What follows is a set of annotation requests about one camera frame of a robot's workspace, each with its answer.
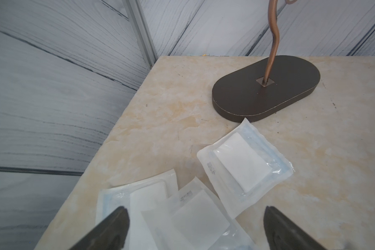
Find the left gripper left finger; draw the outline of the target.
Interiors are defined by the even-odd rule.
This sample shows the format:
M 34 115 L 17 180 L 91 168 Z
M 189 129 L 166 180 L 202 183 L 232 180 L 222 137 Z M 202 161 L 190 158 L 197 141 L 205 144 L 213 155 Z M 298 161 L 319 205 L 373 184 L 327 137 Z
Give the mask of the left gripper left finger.
M 122 250 L 129 227 L 128 210 L 119 206 L 70 250 Z

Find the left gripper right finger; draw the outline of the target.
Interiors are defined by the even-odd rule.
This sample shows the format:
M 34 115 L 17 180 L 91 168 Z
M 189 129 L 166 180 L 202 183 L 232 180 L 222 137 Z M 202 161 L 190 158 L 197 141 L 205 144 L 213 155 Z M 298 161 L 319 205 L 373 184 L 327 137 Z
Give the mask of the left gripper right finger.
M 263 222 L 271 250 L 326 249 L 273 206 L 266 207 Z

